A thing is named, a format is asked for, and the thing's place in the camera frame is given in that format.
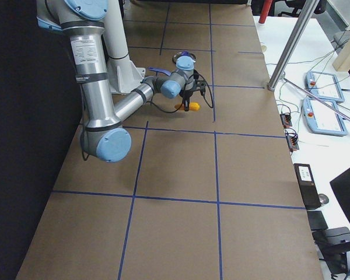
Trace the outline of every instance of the blue and white device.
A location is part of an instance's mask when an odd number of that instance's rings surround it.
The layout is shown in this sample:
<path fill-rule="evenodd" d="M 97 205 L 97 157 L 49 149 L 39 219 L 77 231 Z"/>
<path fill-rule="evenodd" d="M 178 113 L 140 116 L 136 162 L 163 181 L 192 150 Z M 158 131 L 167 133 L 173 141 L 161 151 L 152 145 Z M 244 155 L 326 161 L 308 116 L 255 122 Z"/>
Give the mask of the blue and white device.
<path fill-rule="evenodd" d="M 338 110 L 336 101 L 325 101 Z M 348 131 L 342 118 L 319 101 L 306 97 L 303 99 L 303 112 L 311 132 L 334 136 L 345 136 Z"/>
<path fill-rule="evenodd" d="M 306 84 L 309 91 L 321 99 L 334 100 L 337 103 L 345 101 L 340 83 L 334 74 L 309 71 Z"/>

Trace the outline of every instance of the black chair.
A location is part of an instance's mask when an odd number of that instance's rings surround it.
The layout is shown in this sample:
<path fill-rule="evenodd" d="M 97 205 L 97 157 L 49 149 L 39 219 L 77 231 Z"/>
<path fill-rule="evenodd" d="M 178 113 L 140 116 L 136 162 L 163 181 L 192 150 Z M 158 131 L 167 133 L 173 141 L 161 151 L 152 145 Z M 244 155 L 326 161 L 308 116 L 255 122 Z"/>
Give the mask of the black chair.
<path fill-rule="evenodd" d="M 285 0 L 286 5 L 289 8 L 293 8 L 293 11 L 291 13 L 288 12 L 281 12 L 278 14 L 278 16 L 282 15 L 288 15 L 292 16 L 294 18 L 298 18 L 299 14 L 298 11 L 303 9 L 303 5 L 305 5 L 306 0 Z M 321 13 L 324 13 L 327 7 L 327 0 L 320 0 L 319 4 L 316 6 L 316 9 L 314 11 L 315 14 L 319 15 Z"/>

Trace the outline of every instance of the white plastic part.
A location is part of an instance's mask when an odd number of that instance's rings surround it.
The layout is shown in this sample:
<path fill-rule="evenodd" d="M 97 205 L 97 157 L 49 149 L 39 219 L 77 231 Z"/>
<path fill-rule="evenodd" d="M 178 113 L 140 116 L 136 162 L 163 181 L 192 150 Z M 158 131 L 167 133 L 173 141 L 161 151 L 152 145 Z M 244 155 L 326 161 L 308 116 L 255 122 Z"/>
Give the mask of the white plastic part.
<path fill-rule="evenodd" d="M 127 95 L 140 85 L 145 76 L 145 68 L 137 68 L 129 59 L 118 0 L 108 2 L 103 36 L 109 56 L 119 58 L 109 58 L 107 62 L 110 92 Z"/>

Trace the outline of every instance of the tiled surface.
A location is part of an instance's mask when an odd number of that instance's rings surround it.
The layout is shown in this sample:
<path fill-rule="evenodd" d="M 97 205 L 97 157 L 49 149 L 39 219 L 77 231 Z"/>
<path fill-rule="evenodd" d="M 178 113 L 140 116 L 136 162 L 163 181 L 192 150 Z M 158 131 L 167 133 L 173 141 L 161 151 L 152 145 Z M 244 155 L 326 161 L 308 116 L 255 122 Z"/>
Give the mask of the tiled surface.
<path fill-rule="evenodd" d="M 173 70 L 192 51 L 215 108 L 143 106 L 116 164 L 84 162 L 76 136 L 17 279 L 321 279 L 250 9 L 125 7 L 134 63 Z"/>

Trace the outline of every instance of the table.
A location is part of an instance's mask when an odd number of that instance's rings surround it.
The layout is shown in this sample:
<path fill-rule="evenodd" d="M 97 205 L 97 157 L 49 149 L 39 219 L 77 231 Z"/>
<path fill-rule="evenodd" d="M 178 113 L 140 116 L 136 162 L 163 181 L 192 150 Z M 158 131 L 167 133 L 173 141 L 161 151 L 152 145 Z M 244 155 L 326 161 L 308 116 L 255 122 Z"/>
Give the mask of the table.
<path fill-rule="evenodd" d="M 287 17 L 268 17 L 265 24 L 259 24 L 259 17 L 254 17 L 258 36 L 262 44 L 267 46 L 264 52 L 265 61 L 269 74 L 272 74 L 275 65 L 282 54 L 282 50 L 293 30 L 296 19 Z M 296 50 L 294 51 L 290 63 L 313 61 L 330 53 L 320 62 L 314 71 L 337 74 L 341 88 L 350 89 L 350 77 L 347 72 L 336 72 L 332 66 L 337 57 L 334 49 L 324 34 L 316 19 L 311 19 L 306 30 L 301 37 Z M 305 88 L 305 74 L 320 59 L 313 62 L 289 64 L 285 69 L 285 76 L 295 84 Z M 291 85 L 283 85 L 279 82 L 275 89 L 276 100 L 279 100 L 281 89 L 281 99 L 293 104 L 287 104 L 292 111 L 296 107 L 301 107 L 301 102 L 305 97 L 302 92 L 294 89 Z M 345 102 L 343 106 L 350 108 L 350 92 L 344 92 Z M 343 113 L 350 116 L 350 112 L 340 108 Z M 327 195 L 329 204 L 322 206 L 322 211 L 328 227 L 338 228 L 347 226 L 350 223 L 345 217 L 335 195 L 332 192 L 330 181 L 336 178 L 350 167 L 350 123 L 345 121 L 348 135 L 344 137 L 313 134 L 309 131 L 303 116 L 299 118 L 299 113 L 292 113 L 293 128 L 299 134 L 299 151 L 292 155 L 293 163 L 308 163 L 311 166 L 318 193 Z M 322 263 L 324 279 L 330 279 L 330 273 L 325 263 Z"/>

